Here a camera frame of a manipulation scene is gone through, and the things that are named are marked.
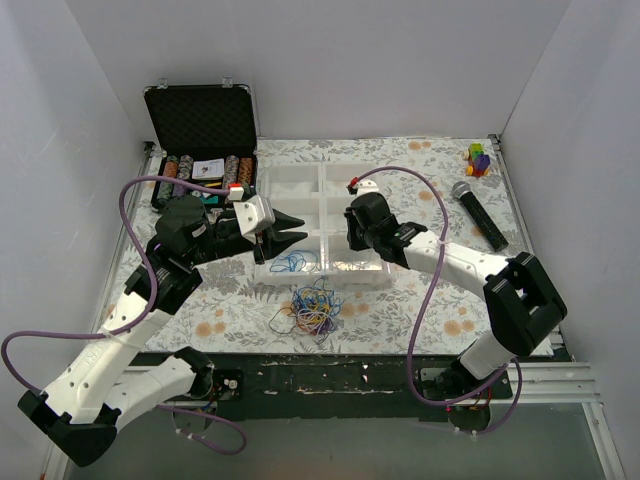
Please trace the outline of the colourful toy block stack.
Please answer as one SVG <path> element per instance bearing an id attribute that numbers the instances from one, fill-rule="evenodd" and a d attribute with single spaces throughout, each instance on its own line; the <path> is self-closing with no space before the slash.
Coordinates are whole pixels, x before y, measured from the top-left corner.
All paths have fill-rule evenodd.
<path id="1" fill-rule="evenodd" d="M 489 172 L 491 159 L 485 153 L 480 143 L 472 143 L 463 152 L 463 159 L 467 162 L 466 175 L 476 178 L 486 176 Z"/>

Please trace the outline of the black poker chip case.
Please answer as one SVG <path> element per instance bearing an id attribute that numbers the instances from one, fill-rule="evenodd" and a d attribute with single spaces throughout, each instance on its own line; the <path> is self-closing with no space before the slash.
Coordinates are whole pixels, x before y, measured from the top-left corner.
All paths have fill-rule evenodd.
<path id="1" fill-rule="evenodd" d="M 248 183 L 256 191 L 257 135 L 248 86 L 151 86 L 145 90 L 144 100 L 159 146 L 165 152 L 159 173 L 168 156 L 189 155 L 200 161 L 233 155 L 251 160 L 251 177 L 235 181 Z"/>

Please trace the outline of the white compartment tray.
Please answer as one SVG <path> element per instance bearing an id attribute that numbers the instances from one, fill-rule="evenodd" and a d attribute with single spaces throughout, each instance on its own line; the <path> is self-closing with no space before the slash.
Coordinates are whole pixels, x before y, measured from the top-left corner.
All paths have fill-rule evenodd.
<path id="1" fill-rule="evenodd" d="M 308 237 L 274 260 L 257 266 L 255 280 L 266 285 L 301 285 L 325 278 L 336 285 L 382 285 L 391 266 L 372 250 L 353 251 L 347 242 L 345 209 L 354 199 L 347 184 L 368 171 L 363 163 L 274 165 L 260 177 L 272 206 L 305 221 Z"/>

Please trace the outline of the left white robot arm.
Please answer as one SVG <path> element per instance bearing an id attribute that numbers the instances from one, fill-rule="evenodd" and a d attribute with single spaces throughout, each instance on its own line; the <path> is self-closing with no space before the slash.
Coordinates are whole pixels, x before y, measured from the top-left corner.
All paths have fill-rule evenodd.
<path id="1" fill-rule="evenodd" d="M 258 264 L 306 239 L 304 221 L 255 195 L 236 202 L 215 222 L 193 196 L 172 199 L 155 224 L 141 264 L 97 334 L 42 391 L 27 392 L 19 409 L 76 465 L 88 466 L 118 432 L 177 396 L 207 397 L 214 366 L 192 347 L 171 354 L 134 381 L 120 377 L 151 336 L 162 329 L 202 282 L 199 265 L 250 252 Z"/>

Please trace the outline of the black handheld microphone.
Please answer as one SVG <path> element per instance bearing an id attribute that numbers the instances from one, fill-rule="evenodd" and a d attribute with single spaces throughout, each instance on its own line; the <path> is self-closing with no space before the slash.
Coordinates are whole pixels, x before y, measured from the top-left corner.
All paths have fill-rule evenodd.
<path id="1" fill-rule="evenodd" d="M 461 203 L 495 252 L 501 252 L 508 247 L 507 239 L 472 192 L 469 183 L 456 182 L 452 187 L 452 195 Z"/>

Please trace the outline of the purple poker chip stack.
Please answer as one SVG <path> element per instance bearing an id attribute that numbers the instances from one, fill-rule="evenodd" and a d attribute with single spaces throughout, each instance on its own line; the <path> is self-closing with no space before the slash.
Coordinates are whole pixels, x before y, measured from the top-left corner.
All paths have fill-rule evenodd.
<path id="1" fill-rule="evenodd" d="M 189 155 L 183 155 L 178 162 L 177 180 L 188 182 L 191 179 L 194 160 Z M 175 184 L 172 191 L 172 197 L 183 197 L 189 192 L 189 188 L 183 185 Z"/>

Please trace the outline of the orange poker chip stack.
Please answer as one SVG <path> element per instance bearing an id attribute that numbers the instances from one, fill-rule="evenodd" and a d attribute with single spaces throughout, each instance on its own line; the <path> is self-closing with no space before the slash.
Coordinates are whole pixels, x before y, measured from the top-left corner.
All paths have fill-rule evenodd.
<path id="1" fill-rule="evenodd" d="M 176 156 L 168 156 L 162 175 L 168 178 L 176 178 L 178 173 L 179 162 Z M 171 197 L 174 184 L 172 182 L 162 182 L 159 186 L 158 195 L 162 197 Z"/>

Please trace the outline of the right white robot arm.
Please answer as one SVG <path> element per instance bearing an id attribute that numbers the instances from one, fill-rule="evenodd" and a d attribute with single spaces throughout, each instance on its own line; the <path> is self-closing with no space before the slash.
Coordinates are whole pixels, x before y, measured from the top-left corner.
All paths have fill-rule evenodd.
<path id="1" fill-rule="evenodd" d="M 534 255 L 512 258 L 446 243 L 427 227 L 400 223 L 380 193 L 366 193 L 346 208 L 350 249 L 371 249 L 407 270 L 429 272 L 484 299 L 490 329 L 431 382 L 438 400 L 475 397 L 516 357 L 530 355 L 561 323 L 567 307 Z"/>

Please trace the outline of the white playing card deck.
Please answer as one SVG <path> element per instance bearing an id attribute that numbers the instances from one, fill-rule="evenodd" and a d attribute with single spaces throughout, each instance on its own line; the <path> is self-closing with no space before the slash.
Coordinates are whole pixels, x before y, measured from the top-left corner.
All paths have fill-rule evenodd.
<path id="1" fill-rule="evenodd" d="M 193 163 L 191 178 L 196 181 L 221 179 L 225 174 L 225 159 L 200 160 Z"/>

